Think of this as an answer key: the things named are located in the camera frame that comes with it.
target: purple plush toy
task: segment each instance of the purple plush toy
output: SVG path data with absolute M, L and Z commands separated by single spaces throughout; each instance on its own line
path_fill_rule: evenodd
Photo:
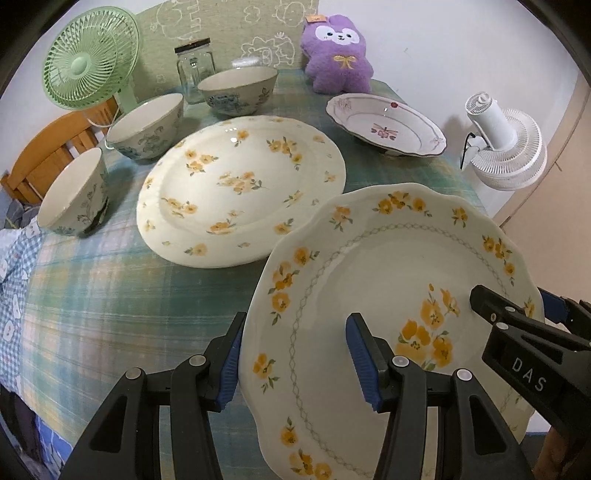
M 301 49 L 309 58 L 306 75 L 316 93 L 371 93 L 374 69 L 365 58 L 365 39 L 343 15 L 306 24 Z

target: wooden chair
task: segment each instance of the wooden chair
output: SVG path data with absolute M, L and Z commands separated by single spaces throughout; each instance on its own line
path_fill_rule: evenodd
M 84 112 L 71 112 L 41 130 L 19 155 L 10 173 L 0 183 L 14 199 L 40 203 L 61 171 L 73 160 L 66 147 L 71 141 L 79 154 L 98 143 L 87 115 L 100 125 L 113 121 L 117 104 L 113 98 Z

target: white plate with yellow flowers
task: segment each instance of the white plate with yellow flowers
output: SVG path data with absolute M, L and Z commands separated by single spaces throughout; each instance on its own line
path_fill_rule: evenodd
M 343 157 L 322 132 L 291 118 L 241 117 L 189 135 L 159 160 L 137 223 L 171 262 L 231 267 L 266 257 L 344 186 Z
M 374 476 L 388 415 L 363 399 L 345 340 L 352 312 L 426 370 L 474 372 L 521 440 L 532 408 L 480 358 L 491 327 L 469 306 L 477 284 L 543 320 L 540 292 L 505 234 L 461 198 L 419 184 L 337 196 L 282 239 L 248 310 L 239 362 L 273 471 Z M 435 473 L 436 418 L 429 412 L 424 479 Z

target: bowl rim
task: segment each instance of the bowl rim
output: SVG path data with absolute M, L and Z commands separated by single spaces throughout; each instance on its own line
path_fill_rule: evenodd
M 98 156 L 98 158 L 96 160 L 95 167 L 92 170 L 90 170 L 90 173 L 88 174 L 88 176 L 84 180 L 84 183 L 82 184 L 82 187 L 80 187 L 79 191 L 76 193 L 76 195 L 74 195 L 74 198 L 72 198 L 72 200 L 70 200 L 68 202 L 68 204 L 65 205 L 64 208 L 62 208 L 61 212 L 59 212 L 58 214 L 54 215 L 47 222 L 40 221 L 42 219 L 40 217 L 41 217 L 41 212 L 42 212 L 42 209 L 43 209 L 43 201 L 41 201 L 41 206 L 39 207 L 39 212 L 37 213 L 37 224 L 39 225 L 39 227 L 51 229 L 53 227 L 53 225 L 55 225 L 64 216 L 65 212 L 72 206 L 72 204 L 74 203 L 74 201 L 78 198 L 78 195 L 80 194 L 80 192 L 86 187 L 86 185 L 88 184 L 90 178 L 95 174 L 96 169 L 99 168 L 99 166 L 100 166 L 101 163 L 105 165 L 105 170 L 106 170 L 105 159 L 103 158 L 103 151 L 99 147 L 94 147 L 94 148 L 91 148 L 89 150 L 86 150 L 85 152 L 82 152 L 74 160 L 72 160 L 70 163 L 68 163 L 68 165 L 66 165 L 66 168 L 64 168 L 60 172 L 60 175 L 62 175 L 68 169 L 68 167 L 70 167 L 70 165 L 72 165 L 76 160 L 78 160 L 79 158 L 84 157 L 84 156 L 90 157 L 90 153 L 94 154 L 94 153 L 96 153 L 95 152 L 96 150 L 98 150 L 100 152 L 100 155 Z M 54 183 L 52 183 L 51 186 L 49 187 L 49 189 L 47 190 L 47 193 L 43 197 L 43 200 L 45 200 L 47 198 L 47 196 L 51 193 L 51 188 L 55 184 L 56 183 L 55 183 L 55 180 L 54 180 Z
M 226 72 L 229 72 L 231 70 L 246 70 L 246 69 L 257 69 L 257 70 L 264 69 L 264 70 L 269 71 L 269 74 L 270 75 L 267 78 L 263 78 L 261 80 L 257 80 L 256 82 L 244 82 L 244 83 L 241 83 L 240 85 L 235 85 L 235 86 L 232 86 L 232 87 L 226 87 L 226 88 L 202 88 L 202 84 L 204 82 L 208 81 L 209 79 L 214 78 L 216 75 L 220 75 L 222 73 L 226 73 Z M 202 92 L 220 92 L 220 91 L 223 91 L 223 90 L 234 90 L 234 89 L 237 89 L 237 88 L 246 87 L 248 85 L 256 85 L 257 83 L 260 83 L 260 82 L 266 82 L 267 80 L 271 80 L 273 78 L 276 78 L 277 75 L 279 75 L 279 70 L 277 70 L 275 67 L 269 67 L 267 65 L 254 65 L 252 67 L 238 67 L 236 69 L 228 69 L 228 70 L 224 70 L 222 72 L 214 73 L 210 77 L 207 77 L 206 79 L 201 80 L 201 82 L 199 82 L 199 84 L 197 85 L 197 88 L 198 88 L 198 90 L 201 90 Z
M 118 123 L 119 123 L 121 120 L 123 120 L 125 117 L 127 117 L 128 115 L 131 115 L 131 114 L 132 114 L 133 112 L 135 112 L 135 111 L 136 111 L 138 108 L 140 108 L 140 107 L 142 107 L 142 106 L 144 106 L 144 105 L 147 105 L 147 104 L 149 104 L 149 103 L 151 103 L 151 102 L 153 102 L 153 101 L 155 101 L 155 100 L 158 100 L 158 99 L 160 99 L 160 98 L 163 98 L 163 97 L 168 97 L 168 96 L 178 96 L 178 102 L 177 102 L 177 103 L 174 105 L 174 107 L 172 107 L 170 110 L 167 110 L 167 111 L 166 111 L 166 113 L 164 113 L 164 114 L 162 114 L 161 116 L 159 116 L 159 117 L 158 117 L 156 120 L 154 120 L 153 122 L 150 122 L 149 124 L 147 124 L 147 125 L 145 125 L 144 127 L 142 127 L 142 130 L 140 130 L 139 132 L 135 132 L 135 133 L 133 133 L 133 134 L 131 134 L 131 135 L 127 135 L 126 137 L 120 138 L 120 139 L 118 139 L 118 140 L 115 140 L 115 141 L 113 141 L 113 140 L 110 140 L 110 139 L 108 138 L 109 134 L 111 133 L 111 129 L 112 129 L 113 127 L 115 127 L 115 125 L 117 125 L 117 124 L 118 124 Z M 150 127 L 154 126 L 156 123 L 158 123 L 160 120 L 162 120 L 162 119 L 163 119 L 165 116 L 167 116 L 167 115 L 169 115 L 170 113 L 172 113 L 172 112 L 175 110 L 175 108 L 178 108 L 178 105 L 179 105 L 179 103 L 180 103 L 180 104 L 183 104 L 183 103 L 184 103 L 184 96 L 183 96 L 183 94 L 182 94 L 182 93 L 178 93 L 178 92 L 173 92 L 173 93 L 166 93 L 166 94 L 164 94 L 164 95 L 158 95 L 158 96 L 156 96 L 156 97 L 153 97 L 153 98 L 151 98 L 151 99 L 149 99 L 149 100 L 146 100 L 145 102 L 143 102 L 142 104 L 138 105 L 136 108 L 134 108 L 134 109 L 133 109 L 132 111 L 130 111 L 129 113 L 126 113 L 125 115 L 122 115 L 121 117 L 119 117 L 119 119 L 117 119 L 117 121 L 116 121 L 116 122 L 115 122 L 113 125 L 111 125 L 111 127 L 109 128 L 109 131 L 108 131 L 108 132 L 107 132 L 107 134 L 105 135 L 105 141 L 107 141 L 107 142 L 108 142 L 108 143 L 110 143 L 111 145 L 116 145 L 116 144 L 119 144 L 119 143 L 121 143 L 121 142 L 125 142 L 125 141 L 129 140 L 130 138 L 133 138 L 133 137 L 135 137 L 136 135 L 140 134 L 140 133 L 141 133 L 143 130 L 146 130 L 146 129 L 148 129 L 148 128 L 150 128 Z

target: black jar lid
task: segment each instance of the black jar lid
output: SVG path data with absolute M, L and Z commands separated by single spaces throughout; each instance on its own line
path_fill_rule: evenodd
M 176 54 L 179 54 L 179 53 L 182 53 L 182 52 L 187 51 L 187 50 L 192 50 L 194 48 L 203 47 L 204 45 L 209 45 L 211 42 L 212 41 L 211 41 L 211 39 L 209 37 L 208 38 L 202 38 L 201 40 L 196 40 L 194 42 L 187 43 L 186 45 L 181 45 L 179 47 L 176 47 L 174 49 L 174 52 Z

